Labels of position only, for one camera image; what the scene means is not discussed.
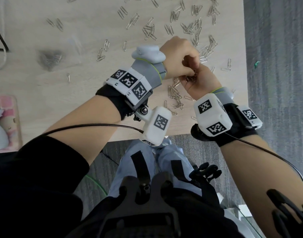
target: wrist-mounted device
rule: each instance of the wrist-mounted device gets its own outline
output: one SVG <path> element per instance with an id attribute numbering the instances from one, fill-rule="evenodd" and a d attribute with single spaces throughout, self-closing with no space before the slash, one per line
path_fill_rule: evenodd
<path id="1" fill-rule="evenodd" d="M 135 114 L 134 120 L 145 121 L 140 140 L 158 146 L 166 134 L 172 115 L 164 107 L 151 110 L 147 101 L 152 90 L 161 85 L 166 76 L 162 64 L 166 57 L 156 45 L 139 46 L 132 57 L 135 59 L 133 65 L 111 75 L 96 95 L 109 98 L 120 112 L 122 120 L 125 116 Z"/>
<path id="2" fill-rule="evenodd" d="M 194 138 L 201 141 L 216 141 L 221 147 L 236 138 L 257 134 L 256 129 L 262 126 L 261 120 L 253 111 L 245 106 L 234 103 L 222 104 L 217 96 L 229 96 L 226 88 L 217 94 L 206 94 L 194 104 L 198 124 L 191 128 Z"/>

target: right hand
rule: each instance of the right hand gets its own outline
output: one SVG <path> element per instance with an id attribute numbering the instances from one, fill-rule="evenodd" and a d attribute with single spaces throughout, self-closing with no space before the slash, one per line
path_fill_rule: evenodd
<path id="1" fill-rule="evenodd" d="M 182 86 L 193 99 L 198 100 L 204 95 L 222 87 L 217 77 L 210 71 L 207 66 L 200 64 L 199 68 L 190 68 L 194 68 L 196 70 L 197 79 L 195 81 L 187 82 L 185 76 L 180 76 L 179 80 Z"/>

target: hand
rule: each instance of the hand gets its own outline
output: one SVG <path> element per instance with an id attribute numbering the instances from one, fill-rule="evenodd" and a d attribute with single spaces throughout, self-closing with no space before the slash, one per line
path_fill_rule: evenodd
<path id="1" fill-rule="evenodd" d="M 196 70 L 197 78 L 195 81 L 190 80 L 189 82 L 186 81 L 185 76 L 180 76 L 179 79 L 182 86 L 193 99 L 198 100 L 204 95 L 222 87 L 217 77 L 207 66 L 200 64 L 198 68 L 195 68 L 192 66 L 192 63 L 188 61 L 187 59 L 185 65 Z"/>
<path id="2" fill-rule="evenodd" d="M 159 50 L 166 56 L 166 60 L 163 61 L 167 70 L 165 79 L 183 75 L 194 75 L 194 71 L 190 67 L 185 67 L 182 64 L 185 56 L 189 58 L 189 62 L 193 67 L 199 67 L 199 52 L 187 39 L 181 39 L 175 36 L 167 41 Z"/>

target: left hand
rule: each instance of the left hand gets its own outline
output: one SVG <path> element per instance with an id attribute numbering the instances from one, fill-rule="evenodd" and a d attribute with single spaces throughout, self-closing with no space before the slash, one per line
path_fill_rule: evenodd
<path id="1" fill-rule="evenodd" d="M 200 64 L 198 50 L 194 48 L 187 39 L 174 36 L 159 50 L 166 56 L 166 60 L 163 61 L 167 70 L 165 79 L 179 76 L 194 76 L 194 71 L 182 64 L 185 56 L 188 56 L 189 63 L 192 63 L 190 66 L 195 69 L 197 69 Z"/>

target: forearm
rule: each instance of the forearm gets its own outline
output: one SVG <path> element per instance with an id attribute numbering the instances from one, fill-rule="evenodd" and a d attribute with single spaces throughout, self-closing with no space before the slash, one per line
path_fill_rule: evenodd
<path id="1" fill-rule="evenodd" d="M 257 135 L 242 139 L 272 151 Z M 259 227 L 267 237 L 280 237 L 271 214 L 275 206 L 266 192 L 269 189 L 276 189 L 301 209 L 303 182 L 300 177 L 279 158 L 237 140 L 222 146 L 221 151 Z"/>
<path id="2" fill-rule="evenodd" d="M 108 98 L 96 95 L 64 116 L 46 131 L 76 124 L 114 124 L 120 121 L 121 116 L 114 104 Z M 72 128 L 49 136 L 69 145 L 91 164 L 116 129 L 116 127 L 91 126 Z"/>

